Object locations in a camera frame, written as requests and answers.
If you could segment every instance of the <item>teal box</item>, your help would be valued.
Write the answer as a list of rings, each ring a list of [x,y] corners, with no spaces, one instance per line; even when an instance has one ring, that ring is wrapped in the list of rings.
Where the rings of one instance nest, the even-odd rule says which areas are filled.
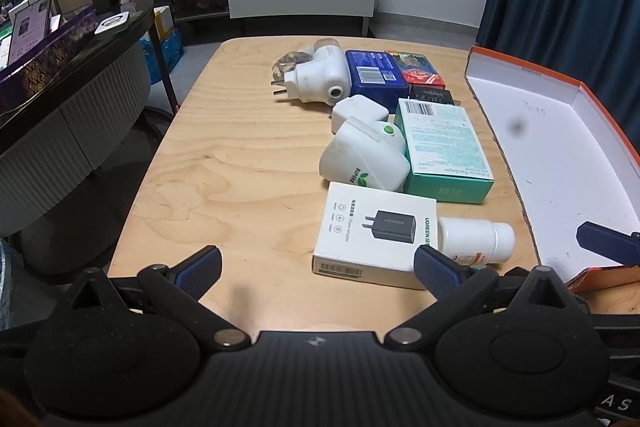
[[[462,107],[401,98],[395,124],[411,163],[405,194],[451,203],[484,201],[494,176]]]

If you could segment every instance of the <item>white plug adapter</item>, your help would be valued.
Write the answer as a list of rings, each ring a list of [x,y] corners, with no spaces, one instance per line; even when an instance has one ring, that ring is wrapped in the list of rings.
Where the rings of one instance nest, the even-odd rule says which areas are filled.
[[[361,122],[370,125],[375,121],[386,122],[389,119],[389,110],[362,94],[354,94],[335,104],[331,113],[331,132],[336,134],[350,116],[355,116]]]
[[[382,141],[388,143],[391,147],[398,150],[398,152],[401,154],[406,152],[406,140],[397,125],[376,121],[370,123],[369,127],[382,138]]]
[[[335,45],[322,46],[314,53],[311,62],[298,64],[296,69],[284,74],[285,90],[289,100],[300,102],[324,102],[335,105],[351,94],[351,73],[347,57]]]
[[[379,133],[355,117],[348,118],[320,156],[319,171],[331,182],[397,192],[411,165]]]

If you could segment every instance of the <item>black box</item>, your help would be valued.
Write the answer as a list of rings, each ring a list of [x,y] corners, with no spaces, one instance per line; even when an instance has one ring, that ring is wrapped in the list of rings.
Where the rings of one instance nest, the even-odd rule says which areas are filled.
[[[455,105],[451,92],[447,89],[414,84],[409,91],[409,98],[423,102],[445,103]]]

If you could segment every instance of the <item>power adapter box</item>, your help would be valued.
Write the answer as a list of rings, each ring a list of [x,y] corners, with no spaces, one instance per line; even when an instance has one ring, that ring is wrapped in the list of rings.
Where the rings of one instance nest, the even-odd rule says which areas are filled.
[[[312,270],[424,290],[414,275],[414,254],[420,245],[438,247],[435,200],[332,182]]]
[[[394,123],[411,163],[406,194],[452,203],[484,201],[494,176],[464,108],[401,99]]]

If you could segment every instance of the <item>table leg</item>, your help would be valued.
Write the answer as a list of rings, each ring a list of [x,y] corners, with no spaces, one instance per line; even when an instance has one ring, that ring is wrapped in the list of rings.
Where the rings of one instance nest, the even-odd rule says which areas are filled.
[[[363,37],[366,37],[367,35],[369,35],[369,19],[370,17],[362,18],[362,36]]]
[[[149,38],[151,44],[154,47],[154,53],[156,54],[156,60],[158,60],[158,67],[160,69],[160,78],[162,79],[162,85],[166,91],[166,97],[169,99],[169,105],[174,116],[180,109],[180,104],[175,96],[174,84],[171,83],[171,77],[169,76],[169,70],[167,69],[166,62],[164,61],[164,55],[162,54],[162,46],[160,44],[160,37],[158,36],[158,30],[156,29],[156,23],[154,22],[149,28]]]

